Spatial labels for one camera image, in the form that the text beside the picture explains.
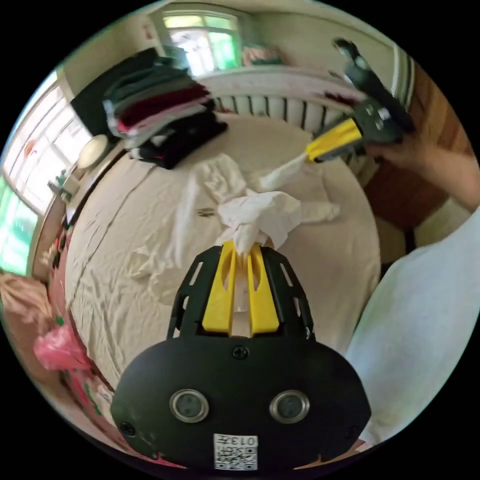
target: wooden door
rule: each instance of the wooden door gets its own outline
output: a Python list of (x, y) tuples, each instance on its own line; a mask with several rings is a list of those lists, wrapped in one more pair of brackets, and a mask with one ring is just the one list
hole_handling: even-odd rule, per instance
[[(473, 153), (450, 103), (417, 64), (409, 111), (423, 139), (454, 152)], [(448, 198), (414, 173), (387, 162), (379, 167), (365, 192), (374, 214), (404, 231), (418, 226)]]

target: qr code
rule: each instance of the qr code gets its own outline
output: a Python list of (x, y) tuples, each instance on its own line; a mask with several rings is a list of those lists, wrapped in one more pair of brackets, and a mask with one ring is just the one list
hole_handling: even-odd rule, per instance
[(214, 436), (215, 468), (218, 470), (257, 470), (256, 436)]

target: pink plastic bag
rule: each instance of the pink plastic bag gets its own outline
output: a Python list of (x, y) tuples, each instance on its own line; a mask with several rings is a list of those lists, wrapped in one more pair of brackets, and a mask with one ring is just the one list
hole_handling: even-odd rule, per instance
[(38, 336), (33, 351), (46, 370), (89, 370), (90, 360), (75, 338), (72, 327), (63, 325)]

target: white shirt sleeve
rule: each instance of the white shirt sleeve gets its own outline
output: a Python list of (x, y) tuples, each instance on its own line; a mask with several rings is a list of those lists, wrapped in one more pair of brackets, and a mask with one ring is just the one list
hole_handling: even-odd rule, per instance
[(441, 242), (397, 261), (346, 352), (372, 409), (360, 436), (378, 444), (433, 400), (462, 356), (480, 310), (480, 208)]

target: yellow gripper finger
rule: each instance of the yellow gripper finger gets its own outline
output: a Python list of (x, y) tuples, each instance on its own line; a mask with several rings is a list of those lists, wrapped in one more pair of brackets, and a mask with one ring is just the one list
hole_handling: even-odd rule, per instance
[(314, 162), (315, 159), (332, 152), (340, 147), (351, 144), (362, 138), (362, 132), (352, 118), (334, 126), (331, 130), (326, 131), (306, 148), (308, 160)]
[(227, 334), (232, 331), (235, 299), (237, 252), (233, 241), (223, 244), (215, 277), (206, 304), (202, 327), (206, 332)]
[(274, 333), (280, 326), (260, 245), (256, 243), (247, 258), (250, 336)]

